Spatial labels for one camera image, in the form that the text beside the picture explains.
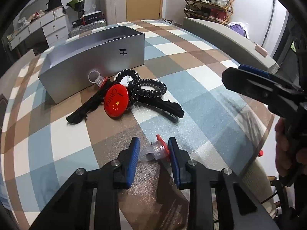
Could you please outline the person's right hand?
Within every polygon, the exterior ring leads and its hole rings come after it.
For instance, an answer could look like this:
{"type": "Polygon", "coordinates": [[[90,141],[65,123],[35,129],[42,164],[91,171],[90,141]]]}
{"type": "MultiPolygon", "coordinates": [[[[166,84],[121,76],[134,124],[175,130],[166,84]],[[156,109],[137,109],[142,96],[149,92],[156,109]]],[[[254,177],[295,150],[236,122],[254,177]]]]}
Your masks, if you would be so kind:
{"type": "MultiPolygon", "coordinates": [[[[287,151],[291,149],[290,143],[285,135],[285,119],[279,118],[275,125],[276,156],[275,165],[280,176],[285,177],[292,162],[287,156],[287,151]]],[[[302,178],[306,179],[306,149],[301,149],[296,155],[297,162],[303,164],[302,178]]]]}

